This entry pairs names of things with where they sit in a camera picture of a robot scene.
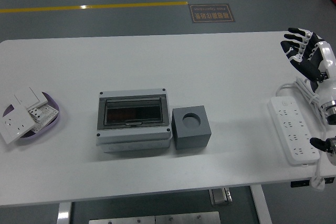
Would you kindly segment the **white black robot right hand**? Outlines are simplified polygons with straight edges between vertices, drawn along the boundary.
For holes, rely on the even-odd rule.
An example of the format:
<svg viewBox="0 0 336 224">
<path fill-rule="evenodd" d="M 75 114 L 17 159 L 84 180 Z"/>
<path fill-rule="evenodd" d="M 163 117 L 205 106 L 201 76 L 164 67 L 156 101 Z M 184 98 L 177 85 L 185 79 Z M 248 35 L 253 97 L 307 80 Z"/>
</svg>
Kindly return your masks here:
<svg viewBox="0 0 336 224">
<path fill-rule="evenodd" d="M 328 42 L 316 33 L 289 28 L 280 45 L 289 62 L 312 84 L 318 105 L 326 113 L 335 109 L 335 55 Z"/>
</svg>

